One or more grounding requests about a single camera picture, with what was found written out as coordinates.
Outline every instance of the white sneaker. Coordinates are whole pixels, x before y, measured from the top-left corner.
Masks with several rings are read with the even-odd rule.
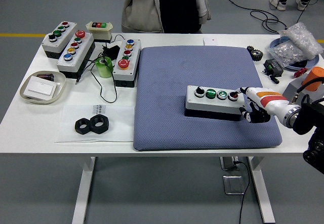
[[[304,11],[307,7],[307,3],[306,2],[302,2],[302,0],[296,0],[296,3],[298,5],[297,9],[299,11]]]
[[[269,0],[270,4],[276,7],[279,11],[286,10],[286,3],[281,3],[279,0]]]

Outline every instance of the black gear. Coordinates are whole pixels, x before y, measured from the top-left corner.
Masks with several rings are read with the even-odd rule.
[[[248,47],[247,47],[247,50],[248,50],[249,53],[251,53],[251,51],[254,50],[254,47],[253,47],[253,46],[248,46]]]
[[[260,61],[262,59],[263,53],[260,50],[251,51],[251,57],[254,61]]]

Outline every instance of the gray floor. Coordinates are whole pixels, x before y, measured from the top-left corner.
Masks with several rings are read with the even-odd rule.
[[[123,1],[0,0],[0,33],[45,34],[63,20],[84,29],[90,21],[111,22],[113,32],[121,32]],[[288,0],[285,12],[271,11],[268,0],[233,1],[272,12],[288,27],[301,13],[295,0]],[[300,18],[316,39],[324,39],[323,1]],[[228,0],[209,2],[213,19],[202,27],[204,33],[269,33],[250,11]],[[0,37],[1,120],[41,41]],[[263,173],[276,223],[322,223],[324,176],[302,157],[269,162]],[[81,175],[75,159],[1,155],[0,166],[1,224],[71,223]],[[247,183],[245,171],[240,172]],[[233,173],[220,170],[219,158],[99,158],[86,223],[238,223],[241,197],[224,194],[224,174]],[[242,223],[262,223],[253,185]]]

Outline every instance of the blue button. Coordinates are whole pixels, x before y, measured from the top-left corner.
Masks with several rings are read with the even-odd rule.
[[[70,55],[70,54],[65,54],[65,55],[64,55],[64,60],[66,60],[66,61],[70,61],[70,60],[72,60],[72,55]]]
[[[132,39],[127,40],[127,44],[133,45],[134,41]]]

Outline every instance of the blue mat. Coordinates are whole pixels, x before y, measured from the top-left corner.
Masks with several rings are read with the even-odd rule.
[[[244,48],[144,48],[139,62],[134,148],[138,151],[268,148],[280,145],[275,119],[252,124],[184,116],[188,85],[262,87]]]

